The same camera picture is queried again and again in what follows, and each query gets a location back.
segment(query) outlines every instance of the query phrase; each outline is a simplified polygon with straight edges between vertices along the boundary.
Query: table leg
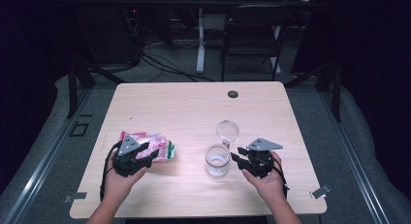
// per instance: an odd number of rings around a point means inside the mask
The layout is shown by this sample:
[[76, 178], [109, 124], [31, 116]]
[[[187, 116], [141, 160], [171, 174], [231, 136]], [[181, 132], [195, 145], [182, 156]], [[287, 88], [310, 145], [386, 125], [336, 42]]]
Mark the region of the table leg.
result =
[[[280, 33], [280, 26], [273, 26], [272, 30], [274, 31], [274, 37], [275, 39], [278, 38], [278, 34]], [[277, 60], [276, 57], [271, 57], [269, 59], [269, 62], [271, 63], [271, 69], [274, 70], [274, 65], [275, 65], [275, 60]], [[280, 69], [280, 64], [278, 63], [277, 65], [277, 71], [275, 72], [277, 76], [281, 75], [281, 69]]]
[[197, 73], [205, 71], [205, 32], [203, 26], [203, 9], [199, 9], [199, 54], [197, 56]]

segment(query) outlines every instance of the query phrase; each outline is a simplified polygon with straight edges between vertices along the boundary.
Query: human arm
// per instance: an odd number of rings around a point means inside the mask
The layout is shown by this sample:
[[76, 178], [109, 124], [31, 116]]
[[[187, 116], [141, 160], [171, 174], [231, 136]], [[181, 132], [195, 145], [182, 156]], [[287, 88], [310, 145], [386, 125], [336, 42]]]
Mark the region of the human arm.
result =
[[115, 152], [110, 156], [106, 174], [104, 198], [88, 219], [88, 224], [112, 223], [115, 213], [129, 195], [133, 185], [144, 176], [147, 168], [141, 168], [132, 176], [124, 177], [112, 169], [112, 160]]
[[[281, 159], [273, 151], [270, 152], [274, 157], [274, 167], [280, 169]], [[290, 204], [287, 202], [283, 193], [283, 181], [281, 176], [275, 170], [264, 178], [258, 178], [251, 175], [248, 171], [242, 170], [245, 178], [253, 184], [260, 197], [266, 202], [272, 212], [275, 223], [277, 224], [294, 224], [300, 223], [299, 218], [294, 213]]]

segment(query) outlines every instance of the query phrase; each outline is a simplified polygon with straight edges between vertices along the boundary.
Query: wooden table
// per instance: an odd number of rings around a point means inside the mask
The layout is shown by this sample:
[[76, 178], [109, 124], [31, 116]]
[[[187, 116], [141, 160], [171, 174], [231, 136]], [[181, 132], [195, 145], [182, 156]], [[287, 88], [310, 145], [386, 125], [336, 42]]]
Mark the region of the wooden table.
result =
[[[228, 92], [238, 92], [230, 98]], [[123, 83], [110, 108], [79, 186], [70, 214], [88, 218], [100, 204], [105, 158], [121, 131], [161, 132], [176, 146], [174, 159], [154, 163], [133, 187], [116, 217], [209, 217], [266, 215], [270, 211], [237, 163], [222, 177], [209, 176], [205, 152], [220, 144], [216, 126], [232, 120], [246, 147], [257, 138], [281, 144], [277, 153], [290, 186], [288, 201], [296, 213], [323, 213], [324, 198], [309, 191], [320, 187], [285, 89], [280, 82]]]

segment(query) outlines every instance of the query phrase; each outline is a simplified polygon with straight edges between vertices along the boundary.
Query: chair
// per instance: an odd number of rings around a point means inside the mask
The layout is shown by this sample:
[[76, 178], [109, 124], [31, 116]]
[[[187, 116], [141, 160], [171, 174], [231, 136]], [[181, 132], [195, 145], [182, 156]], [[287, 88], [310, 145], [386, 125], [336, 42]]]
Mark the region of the chair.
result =
[[[224, 22], [224, 40], [221, 50], [221, 80], [224, 81], [226, 55], [275, 57], [271, 80], [280, 58], [285, 29], [292, 22], [293, 16], [287, 9], [268, 5], [241, 5], [226, 15]], [[279, 27], [278, 36], [274, 29]]]

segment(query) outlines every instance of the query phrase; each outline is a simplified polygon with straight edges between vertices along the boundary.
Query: black strap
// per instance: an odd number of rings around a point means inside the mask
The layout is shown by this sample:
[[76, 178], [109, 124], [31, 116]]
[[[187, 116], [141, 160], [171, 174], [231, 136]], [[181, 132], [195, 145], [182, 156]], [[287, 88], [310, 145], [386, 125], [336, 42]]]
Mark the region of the black strap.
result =
[[281, 176], [281, 179], [282, 179], [282, 182], [283, 182], [284, 196], [287, 198], [287, 191], [290, 190], [290, 188], [287, 185], [287, 180], [285, 179], [284, 172], [282, 171], [281, 164], [275, 158], [272, 158], [274, 160], [274, 162], [276, 162], [278, 164], [278, 166], [280, 167], [280, 169], [278, 170], [277, 168], [275, 168], [274, 165], [272, 165], [272, 164], [270, 164], [270, 163], [268, 163], [264, 160], [261, 160], [259, 158], [254, 158], [254, 159], [256, 159], [256, 160], [258, 160], [258, 161], [260, 161], [260, 162], [262, 162], [266, 165], [269, 165], [273, 170], [275, 170]]
[[110, 156], [112, 154], [112, 152], [116, 149], [116, 148], [120, 148], [121, 146], [121, 141], [118, 142], [117, 144], [113, 145], [111, 150], [109, 151], [109, 154], [107, 155], [105, 164], [104, 164], [104, 170], [103, 170], [103, 178], [102, 178], [102, 185], [100, 185], [100, 202], [103, 201], [104, 198], [104, 192], [106, 189], [106, 175], [107, 173], [112, 169], [112, 167], [107, 171], [107, 165], [109, 164], [109, 160], [110, 160]]

